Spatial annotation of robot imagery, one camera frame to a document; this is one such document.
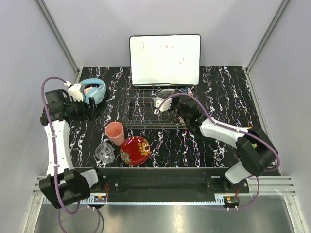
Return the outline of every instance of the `clear glass cup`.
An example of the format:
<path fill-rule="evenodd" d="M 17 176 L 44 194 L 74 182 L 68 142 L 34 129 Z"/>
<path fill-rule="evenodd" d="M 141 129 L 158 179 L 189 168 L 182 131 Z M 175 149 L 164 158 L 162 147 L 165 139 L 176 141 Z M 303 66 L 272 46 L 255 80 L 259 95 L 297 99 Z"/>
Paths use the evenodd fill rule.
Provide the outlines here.
<path fill-rule="evenodd" d="M 105 164 L 112 163 L 116 158 L 112 145 L 106 142 L 98 145 L 95 150 L 95 155 Z"/>

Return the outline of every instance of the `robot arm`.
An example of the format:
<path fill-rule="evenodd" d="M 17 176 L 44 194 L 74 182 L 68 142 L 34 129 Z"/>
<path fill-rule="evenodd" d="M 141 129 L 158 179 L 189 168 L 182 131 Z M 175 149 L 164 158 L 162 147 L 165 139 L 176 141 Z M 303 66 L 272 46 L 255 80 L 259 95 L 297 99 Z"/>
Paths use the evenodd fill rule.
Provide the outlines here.
<path fill-rule="evenodd" d="M 249 176 L 260 176 L 275 160 L 274 153 L 264 144 L 242 133 L 252 134 L 276 151 L 260 126 L 240 128 L 211 118 L 214 121 L 212 122 L 211 119 L 202 116 L 198 110 L 197 102 L 187 95 L 169 98 L 162 104 L 169 95 L 179 92 L 178 89 L 161 91 L 155 99 L 155 107 L 162 112 L 177 111 L 186 126 L 194 134 L 218 139 L 237 149 L 241 160 L 225 174 L 230 183 L 236 184 Z"/>
<path fill-rule="evenodd" d="M 104 187 L 104 180 L 101 173 L 92 168 L 83 173 L 74 170 L 69 146 L 70 121 L 72 120 L 94 120 L 99 115 L 96 108 L 98 98 L 88 98 L 88 105 L 85 103 L 84 85 L 77 83 L 69 88 L 69 93 L 64 90 L 54 90 L 45 93 L 47 99 L 47 107 L 54 128 L 56 146 L 53 145 L 53 137 L 51 126 L 47 120 L 45 111 L 40 118 L 41 124 L 44 126 L 48 138 L 49 163 L 47 177 L 39 181 L 39 188 L 47 197 L 51 204 L 56 208 L 61 208 L 54 183 L 54 150 L 56 150 L 58 169 L 58 189 L 65 206 L 90 196 L 90 191 L 100 191 Z"/>

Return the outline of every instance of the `flower pattern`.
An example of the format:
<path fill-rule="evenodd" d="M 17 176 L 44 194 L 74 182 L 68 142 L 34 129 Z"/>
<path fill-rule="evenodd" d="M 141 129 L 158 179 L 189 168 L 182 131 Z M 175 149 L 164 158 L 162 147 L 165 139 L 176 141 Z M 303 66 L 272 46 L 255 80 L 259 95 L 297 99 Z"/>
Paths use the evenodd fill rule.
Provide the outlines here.
<path fill-rule="evenodd" d="M 145 155 L 145 156 L 149 156 L 150 154 L 150 145 L 147 142 L 146 139 L 144 139 L 143 143 L 138 143 L 139 145 L 139 152 L 141 153 L 141 155 Z"/>
<path fill-rule="evenodd" d="M 122 158 L 125 162 L 129 163 L 129 162 L 131 161 L 130 155 L 129 155 L 128 153 L 125 153 L 123 150 L 121 150 L 120 152 L 121 152 L 121 153 L 120 153 L 121 158 Z"/>

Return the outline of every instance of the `metal floor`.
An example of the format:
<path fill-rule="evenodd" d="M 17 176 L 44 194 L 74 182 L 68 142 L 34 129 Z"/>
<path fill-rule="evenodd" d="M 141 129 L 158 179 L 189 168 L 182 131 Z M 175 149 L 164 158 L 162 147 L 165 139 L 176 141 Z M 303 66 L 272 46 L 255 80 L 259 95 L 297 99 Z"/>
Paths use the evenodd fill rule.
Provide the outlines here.
<path fill-rule="evenodd" d="M 251 199 L 241 197 L 242 205 Z M 98 233 L 293 233 L 285 201 L 278 196 L 259 196 L 245 210 L 214 211 L 201 206 L 106 205 L 100 209 L 104 217 Z M 58 210 L 43 204 L 35 233 L 62 233 Z M 62 211 L 61 219 L 68 233 L 90 233 L 98 216 L 82 209 L 74 216 Z"/>

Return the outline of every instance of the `black marble surface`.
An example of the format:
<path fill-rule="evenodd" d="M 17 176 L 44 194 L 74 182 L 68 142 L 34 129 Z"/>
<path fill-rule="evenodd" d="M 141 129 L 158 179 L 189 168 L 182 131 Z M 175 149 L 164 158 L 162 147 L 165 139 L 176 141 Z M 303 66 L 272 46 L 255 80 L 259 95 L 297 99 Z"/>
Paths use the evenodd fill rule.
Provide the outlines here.
<path fill-rule="evenodd" d="M 99 78 L 105 81 L 109 99 L 107 108 L 95 122 L 73 121 L 70 146 L 75 167 L 104 167 L 95 156 L 96 147 L 110 142 L 104 129 L 112 121 L 121 121 L 125 87 L 131 83 L 130 67 L 85 67 L 80 80 Z M 242 67 L 200 67 L 196 89 L 199 101 L 211 116 L 221 122 L 248 127 L 259 124 L 250 89 Z M 142 136 L 151 144 L 150 158 L 139 167 L 223 167 L 237 162 L 236 150 L 216 139 L 199 138 L 187 129 L 125 129 L 125 138 Z M 106 167 L 128 167 L 115 148 L 116 160 Z"/>

